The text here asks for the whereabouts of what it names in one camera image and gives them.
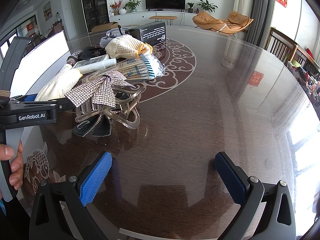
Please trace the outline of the person's left hand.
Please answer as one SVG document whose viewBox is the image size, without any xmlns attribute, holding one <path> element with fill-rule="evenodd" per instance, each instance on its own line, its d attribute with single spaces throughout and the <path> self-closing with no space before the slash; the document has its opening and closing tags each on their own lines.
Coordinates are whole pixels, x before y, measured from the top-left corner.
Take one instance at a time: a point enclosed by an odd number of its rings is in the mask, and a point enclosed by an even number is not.
<svg viewBox="0 0 320 240">
<path fill-rule="evenodd" d="M 10 164 L 11 172 L 9 182 L 14 187 L 15 190 L 18 190 L 23 184 L 23 144 L 22 141 L 19 141 L 17 156 L 13 158 L 14 151 L 13 149 L 5 144 L 1 144 L 1 161 L 11 160 Z"/>
</svg>

